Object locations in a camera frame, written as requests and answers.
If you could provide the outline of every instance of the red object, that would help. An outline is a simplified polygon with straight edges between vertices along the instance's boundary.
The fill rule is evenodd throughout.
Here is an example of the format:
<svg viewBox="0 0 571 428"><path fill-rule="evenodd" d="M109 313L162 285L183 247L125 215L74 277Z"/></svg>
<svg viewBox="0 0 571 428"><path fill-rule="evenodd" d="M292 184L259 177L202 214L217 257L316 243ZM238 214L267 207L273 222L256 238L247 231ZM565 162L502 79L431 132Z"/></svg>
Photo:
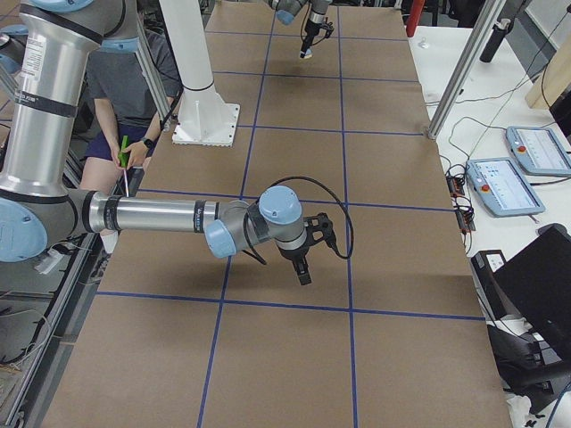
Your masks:
<svg viewBox="0 0 571 428"><path fill-rule="evenodd" d="M410 15L407 20L407 36L414 36L417 29L418 21L420 21L420 14L425 7L425 0L414 0L412 7L410 7Z"/></svg>

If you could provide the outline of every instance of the table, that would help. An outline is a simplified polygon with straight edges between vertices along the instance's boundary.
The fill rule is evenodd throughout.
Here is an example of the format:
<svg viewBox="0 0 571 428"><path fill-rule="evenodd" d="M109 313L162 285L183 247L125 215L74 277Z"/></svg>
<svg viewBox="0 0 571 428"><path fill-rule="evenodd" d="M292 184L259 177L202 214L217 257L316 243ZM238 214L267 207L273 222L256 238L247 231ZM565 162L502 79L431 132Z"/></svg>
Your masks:
<svg viewBox="0 0 571 428"><path fill-rule="evenodd" d="M45 428L510 425L401 15L329 16L336 32L300 62L297 25L217 4L207 41L217 90L242 106L234 145L163 141L140 195L252 202L309 175L349 207L352 260L314 249L301 287L272 244L261 267L214 259L201 236L123 232ZM292 187L345 249L327 195Z"/></svg>

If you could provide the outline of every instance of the wristwatch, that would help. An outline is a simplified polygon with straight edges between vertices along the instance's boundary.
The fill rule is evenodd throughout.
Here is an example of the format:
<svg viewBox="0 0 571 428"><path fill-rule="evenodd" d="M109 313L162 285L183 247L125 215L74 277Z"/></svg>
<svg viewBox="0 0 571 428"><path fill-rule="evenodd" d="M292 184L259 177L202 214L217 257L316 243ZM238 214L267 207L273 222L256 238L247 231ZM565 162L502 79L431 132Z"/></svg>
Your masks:
<svg viewBox="0 0 571 428"><path fill-rule="evenodd" d="M141 141L147 149L151 150L154 148L154 141L151 138L141 138Z"/></svg>

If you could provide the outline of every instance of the person's hand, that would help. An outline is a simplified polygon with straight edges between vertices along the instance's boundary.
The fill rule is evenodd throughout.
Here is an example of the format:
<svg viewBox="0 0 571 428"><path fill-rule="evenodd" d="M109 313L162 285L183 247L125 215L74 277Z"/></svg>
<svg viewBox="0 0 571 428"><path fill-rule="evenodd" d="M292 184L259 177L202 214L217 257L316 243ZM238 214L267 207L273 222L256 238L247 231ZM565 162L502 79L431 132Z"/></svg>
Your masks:
<svg viewBox="0 0 571 428"><path fill-rule="evenodd" d="M122 169L121 162L119 160L119 143L110 144L109 149L111 150L111 159L115 163L118 169Z"/></svg>
<svg viewBox="0 0 571 428"><path fill-rule="evenodd" d="M128 147L123 149L123 153L128 153L127 169L131 167L140 167L146 158L146 153L149 151L145 143L142 141L137 141L136 143L130 144Z"/></svg>

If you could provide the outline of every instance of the person's arm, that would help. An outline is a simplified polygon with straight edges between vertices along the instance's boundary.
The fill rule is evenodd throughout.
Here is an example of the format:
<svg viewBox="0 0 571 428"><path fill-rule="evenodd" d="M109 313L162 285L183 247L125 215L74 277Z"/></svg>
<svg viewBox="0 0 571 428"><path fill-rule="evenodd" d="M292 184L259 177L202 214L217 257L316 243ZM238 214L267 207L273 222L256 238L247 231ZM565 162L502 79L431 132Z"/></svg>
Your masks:
<svg viewBox="0 0 571 428"><path fill-rule="evenodd" d="M172 102L174 101L174 98L167 96L167 101L169 102L169 105L171 105ZM161 135L161 119L159 118L159 113L156 112L143 138L148 138L149 140L155 141L157 138L159 138L160 135ZM141 141L134 142L123 150L124 153L129 153L127 169L143 165L146 153L149 151L145 143L143 143L142 141L143 138L141 139Z"/></svg>
<svg viewBox="0 0 571 428"><path fill-rule="evenodd" d="M95 115L107 144L111 149L111 157L117 168L120 168L119 161L119 130L117 129L117 118L115 110L109 98L95 98Z"/></svg>

